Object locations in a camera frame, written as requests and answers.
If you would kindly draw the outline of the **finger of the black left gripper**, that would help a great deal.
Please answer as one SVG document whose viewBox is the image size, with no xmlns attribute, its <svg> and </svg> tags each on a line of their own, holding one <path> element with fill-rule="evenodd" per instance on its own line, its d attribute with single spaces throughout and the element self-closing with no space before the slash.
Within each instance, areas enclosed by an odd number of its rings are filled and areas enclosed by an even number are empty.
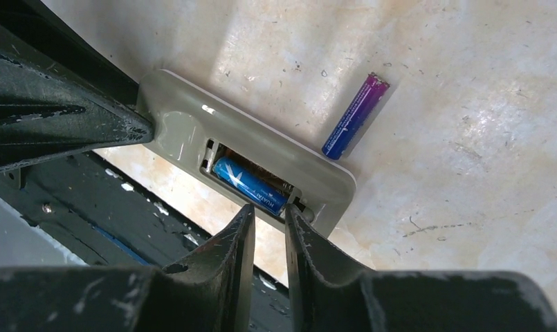
<svg viewBox="0 0 557 332">
<path fill-rule="evenodd" d="M 154 125 L 0 24 L 0 172 L 154 139 Z"/>
<path fill-rule="evenodd" d="M 138 84 L 42 1 L 0 0 L 0 24 L 99 91 L 129 109 L 136 108 Z"/>
</svg>

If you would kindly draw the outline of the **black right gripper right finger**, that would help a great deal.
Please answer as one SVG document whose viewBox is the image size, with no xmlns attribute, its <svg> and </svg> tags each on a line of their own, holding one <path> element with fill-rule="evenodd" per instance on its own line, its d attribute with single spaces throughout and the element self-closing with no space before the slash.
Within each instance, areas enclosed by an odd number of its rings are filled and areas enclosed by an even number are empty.
<svg viewBox="0 0 557 332">
<path fill-rule="evenodd" d="M 527 276 L 507 271 L 373 270 L 286 206 L 294 331 L 557 331 Z"/>
</svg>

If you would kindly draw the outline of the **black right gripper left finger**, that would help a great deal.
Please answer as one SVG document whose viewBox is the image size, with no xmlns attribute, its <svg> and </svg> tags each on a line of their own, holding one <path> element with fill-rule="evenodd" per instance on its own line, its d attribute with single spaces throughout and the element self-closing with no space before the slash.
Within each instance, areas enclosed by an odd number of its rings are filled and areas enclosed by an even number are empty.
<svg viewBox="0 0 557 332">
<path fill-rule="evenodd" d="M 155 266 L 0 268 L 0 331 L 246 331 L 255 211 Z"/>
</svg>

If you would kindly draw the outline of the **blue AAA battery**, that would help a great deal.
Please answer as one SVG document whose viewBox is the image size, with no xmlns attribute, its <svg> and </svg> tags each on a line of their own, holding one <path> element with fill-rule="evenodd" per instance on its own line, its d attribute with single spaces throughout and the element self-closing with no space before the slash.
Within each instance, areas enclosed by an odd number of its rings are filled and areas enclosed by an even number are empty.
<svg viewBox="0 0 557 332">
<path fill-rule="evenodd" d="M 230 183 L 274 216 L 279 216 L 287 203 L 287 198 L 281 191 L 265 183 L 229 157 L 220 158 L 212 170 L 220 179 Z"/>
</svg>

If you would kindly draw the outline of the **white remote control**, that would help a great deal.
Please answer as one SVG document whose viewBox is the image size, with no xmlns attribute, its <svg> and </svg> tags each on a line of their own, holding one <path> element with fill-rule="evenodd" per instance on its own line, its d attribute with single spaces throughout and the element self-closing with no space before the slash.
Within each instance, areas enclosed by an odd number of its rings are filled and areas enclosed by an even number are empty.
<svg viewBox="0 0 557 332">
<path fill-rule="evenodd" d="M 350 171 L 170 71 L 141 79 L 137 109 L 156 127 L 148 149 L 235 203 L 250 198 L 213 172 L 227 152 L 254 174 L 284 184 L 288 202 L 298 202 L 323 236 L 332 233 L 356 192 Z"/>
</svg>

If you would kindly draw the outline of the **purple AAA battery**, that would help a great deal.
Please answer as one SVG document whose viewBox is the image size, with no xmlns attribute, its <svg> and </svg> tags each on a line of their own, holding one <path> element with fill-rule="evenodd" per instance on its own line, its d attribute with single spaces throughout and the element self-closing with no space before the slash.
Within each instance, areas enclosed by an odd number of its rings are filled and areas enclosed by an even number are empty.
<svg viewBox="0 0 557 332">
<path fill-rule="evenodd" d="M 342 157 L 389 87 L 390 84 L 374 72 L 366 77 L 322 146 L 322 153 L 327 158 L 339 160 Z"/>
</svg>

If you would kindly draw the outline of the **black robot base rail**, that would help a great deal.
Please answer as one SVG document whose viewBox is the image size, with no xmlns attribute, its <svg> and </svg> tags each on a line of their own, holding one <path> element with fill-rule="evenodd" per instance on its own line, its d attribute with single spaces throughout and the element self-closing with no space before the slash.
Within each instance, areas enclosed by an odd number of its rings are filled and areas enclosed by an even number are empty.
<svg viewBox="0 0 557 332">
<path fill-rule="evenodd" d="M 164 268 L 216 235 L 92 152 L 1 172 L 0 198 L 85 266 Z M 291 329 L 286 287 L 253 264 L 246 331 Z"/>
</svg>

